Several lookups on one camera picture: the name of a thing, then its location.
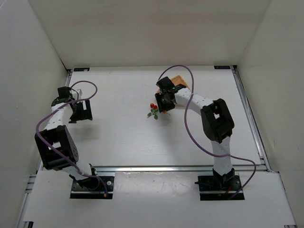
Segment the cherry sprig with leaves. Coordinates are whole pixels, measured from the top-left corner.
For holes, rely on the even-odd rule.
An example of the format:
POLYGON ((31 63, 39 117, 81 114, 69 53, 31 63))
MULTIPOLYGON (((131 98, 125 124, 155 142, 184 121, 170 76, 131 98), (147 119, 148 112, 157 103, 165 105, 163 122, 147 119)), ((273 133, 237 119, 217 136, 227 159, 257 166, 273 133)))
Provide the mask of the cherry sprig with leaves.
POLYGON ((154 103, 150 103, 150 112, 147 114, 147 117, 154 117, 155 120, 158 119, 158 106, 155 105, 154 103))

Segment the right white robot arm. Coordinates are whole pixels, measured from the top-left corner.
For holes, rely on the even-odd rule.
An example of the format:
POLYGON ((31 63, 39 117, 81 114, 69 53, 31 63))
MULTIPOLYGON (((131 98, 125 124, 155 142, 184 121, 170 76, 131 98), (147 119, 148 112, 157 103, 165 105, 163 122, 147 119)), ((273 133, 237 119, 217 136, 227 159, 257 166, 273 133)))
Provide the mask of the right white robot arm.
POLYGON ((162 90, 155 94, 155 98, 160 111, 172 110, 175 105, 184 106, 185 121, 189 109, 201 116, 204 134, 212 145, 212 152, 204 151, 214 158, 212 172, 215 185, 227 185, 235 175, 230 158, 230 138, 235 124, 226 102, 204 98, 181 85, 162 90))

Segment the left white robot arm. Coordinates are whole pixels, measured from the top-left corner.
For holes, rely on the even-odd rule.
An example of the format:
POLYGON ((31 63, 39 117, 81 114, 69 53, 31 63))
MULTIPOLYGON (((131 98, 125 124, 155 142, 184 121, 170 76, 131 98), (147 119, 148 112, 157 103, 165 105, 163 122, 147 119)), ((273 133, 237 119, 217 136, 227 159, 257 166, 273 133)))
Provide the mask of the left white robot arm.
POLYGON ((80 101, 80 89, 64 86, 57 91, 58 97, 51 104, 51 110, 56 113, 50 117, 44 130, 35 134, 43 166, 47 170, 68 173, 82 188, 97 190, 101 182, 96 178, 96 169, 79 161, 78 150, 67 128, 69 124, 93 119, 90 101, 80 101))

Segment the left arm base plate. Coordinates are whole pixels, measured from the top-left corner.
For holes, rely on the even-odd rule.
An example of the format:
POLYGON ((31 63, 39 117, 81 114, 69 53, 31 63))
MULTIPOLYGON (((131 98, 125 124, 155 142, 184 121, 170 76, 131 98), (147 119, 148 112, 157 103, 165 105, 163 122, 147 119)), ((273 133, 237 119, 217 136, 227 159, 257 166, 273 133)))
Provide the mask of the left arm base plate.
POLYGON ((115 176, 100 176, 105 183, 107 194, 103 183, 97 178, 87 178, 85 180, 73 180, 70 192, 71 199, 99 199, 111 200, 114 192, 115 176))

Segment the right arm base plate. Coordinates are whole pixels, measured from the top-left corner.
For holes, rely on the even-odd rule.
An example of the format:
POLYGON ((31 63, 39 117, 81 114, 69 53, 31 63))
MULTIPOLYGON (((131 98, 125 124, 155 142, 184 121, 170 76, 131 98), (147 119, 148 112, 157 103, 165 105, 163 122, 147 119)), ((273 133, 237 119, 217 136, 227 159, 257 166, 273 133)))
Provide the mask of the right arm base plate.
POLYGON ((239 175, 234 176, 222 187, 213 176, 198 176, 195 184, 199 187, 201 201, 244 200, 244 193, 239 175))

